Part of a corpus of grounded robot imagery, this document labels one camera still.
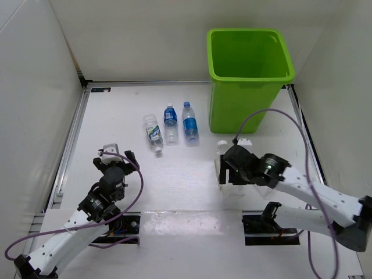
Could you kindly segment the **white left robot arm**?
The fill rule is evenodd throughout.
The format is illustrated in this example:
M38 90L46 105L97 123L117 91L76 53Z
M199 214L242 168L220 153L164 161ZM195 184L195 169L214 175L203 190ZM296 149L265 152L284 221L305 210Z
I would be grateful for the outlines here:
M19 255L13 263L20 278L58 278L67 265L85 248L111 248L126 241L140 242L130 231L129 214L135 204L132 201L124 210L116 202L124 199L126 176L140 172L140 166L132 151L119 153L116 144L105 145L93 160L95 167L103 174L79 203L77 210L64 226L55 231L45 232L51 238L29 255ZM94 241L107 234L125 236L110 245L95 245Z

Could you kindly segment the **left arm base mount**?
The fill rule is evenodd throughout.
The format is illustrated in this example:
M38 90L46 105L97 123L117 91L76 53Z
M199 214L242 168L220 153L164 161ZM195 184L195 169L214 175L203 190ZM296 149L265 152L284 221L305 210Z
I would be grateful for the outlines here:
M118 244L140 244L140 221L139 213L124 214L109 224L107 232L96 238L90 246L96 248L108 248Z

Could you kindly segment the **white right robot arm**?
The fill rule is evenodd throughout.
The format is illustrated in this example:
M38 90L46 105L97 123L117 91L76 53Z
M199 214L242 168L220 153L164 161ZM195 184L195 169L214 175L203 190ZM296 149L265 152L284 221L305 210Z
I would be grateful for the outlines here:
M269 202L253 225L257 231L273 233L295 228L334 237L342 246L365 252L371 233L371 197L356 198L307 176L287 160L267 153L261 158L240 145L220 156L219 183L254 184L294 196L313 207L295 209Z

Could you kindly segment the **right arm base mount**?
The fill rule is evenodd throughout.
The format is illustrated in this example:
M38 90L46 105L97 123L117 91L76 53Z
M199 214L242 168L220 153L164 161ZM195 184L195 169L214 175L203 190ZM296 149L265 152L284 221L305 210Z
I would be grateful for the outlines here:
M242 212L242 223L246 246L300 245L297 229L281 228L262 218L260 212Z

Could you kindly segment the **clear square plastic bottle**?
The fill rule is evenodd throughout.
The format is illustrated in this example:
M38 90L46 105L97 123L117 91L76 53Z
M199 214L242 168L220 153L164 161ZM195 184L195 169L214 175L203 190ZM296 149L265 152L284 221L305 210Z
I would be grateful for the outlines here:
M226 164L223 160L223 155L227 152L231 145L226 140L221 140L217 143L217 157L214 160L214 166L217 177L217 186L223 195L228 194L228 175L226 175Z

